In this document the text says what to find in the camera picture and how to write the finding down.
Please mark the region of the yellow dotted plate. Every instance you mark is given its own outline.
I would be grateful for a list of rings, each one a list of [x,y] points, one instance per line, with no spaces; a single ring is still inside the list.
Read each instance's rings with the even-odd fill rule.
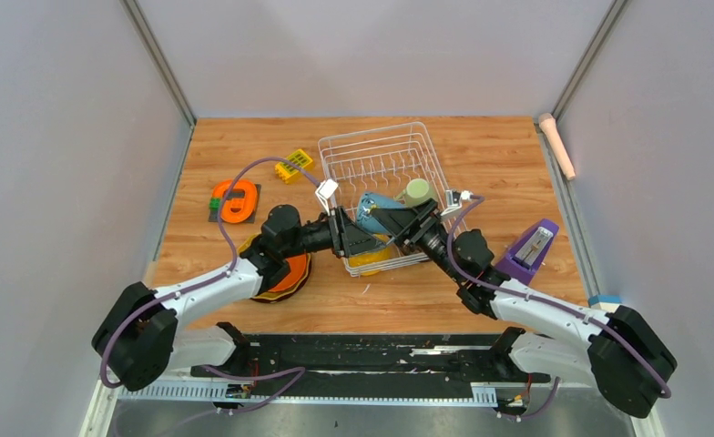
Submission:
[[[269,279],[271,279],[273,273],[279,272],[279,266],[281,264],[277,259],[267,257],[260,252],[260,250],[257,248],[258,244],[256,243],[256,240],[259,238],[260,233],[253,234],[238,247],[240,257],[242,259],[247,259],[249,263],[256,268],[258,274],[261,275],[261,289],[258,294],[251,297],[250,300],[263,304],[271,304],[291,298],[294,294],[296,294],[304,287],[304,285],[308,281],[308,278],[311,275],[313,263],[312,254],[304,253],[309,254],[311,259],[309,262],[308,271],[305,273],[303,279],[301,279],[293,288],[287,289],[282,292],[270,292],[270,288],[276,286],[281,280],[277,282],[273,287],[270,287],[267,282]]]

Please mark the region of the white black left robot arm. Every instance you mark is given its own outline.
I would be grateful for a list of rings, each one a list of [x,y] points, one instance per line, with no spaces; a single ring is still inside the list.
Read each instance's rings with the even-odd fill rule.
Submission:
[[[141,281],[126,286],[91,340],[100,357],[99,379],[111,389],[143,389],[171,368],[185,327],[276,287],[290,274],[291,258],[323,250],[350,258],[384,244],[341,207],[302,223],[294,206],[279,205],[227,265],[157,290]]]

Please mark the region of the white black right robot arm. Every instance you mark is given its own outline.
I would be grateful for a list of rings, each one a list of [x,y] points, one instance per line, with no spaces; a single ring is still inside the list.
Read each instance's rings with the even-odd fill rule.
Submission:
[[[366,219],[423,252],[456,283],[472,313],[520,324],[490,357],[499,378],[545,373],[585,384],[640,419],[657,400],[671,397],[668,381],[678,362],[638,311],[579,306],[526,286],[494,266],[480,229],[447,229],[433,200],[410,208],[359,208],[358,220]]]

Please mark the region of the light green mug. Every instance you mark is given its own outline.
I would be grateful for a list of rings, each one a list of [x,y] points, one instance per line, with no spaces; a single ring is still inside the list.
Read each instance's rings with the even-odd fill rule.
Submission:
[[[432,183],[424,178],[414,178],[393,199],[406,207],[415,207],[430,199],[437,200],[438,196]]]

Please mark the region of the orange plate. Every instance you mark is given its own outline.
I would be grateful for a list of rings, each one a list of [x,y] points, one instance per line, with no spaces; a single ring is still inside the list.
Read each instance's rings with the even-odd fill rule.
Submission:
[[[309,254],[301,254],[288,258],[288,264],[290,266],[290,273],[287,274],[276,286],[270,288],[270,292],[282,292],[287,289],[293,288],[308,271],[308,266],[310,262]]]

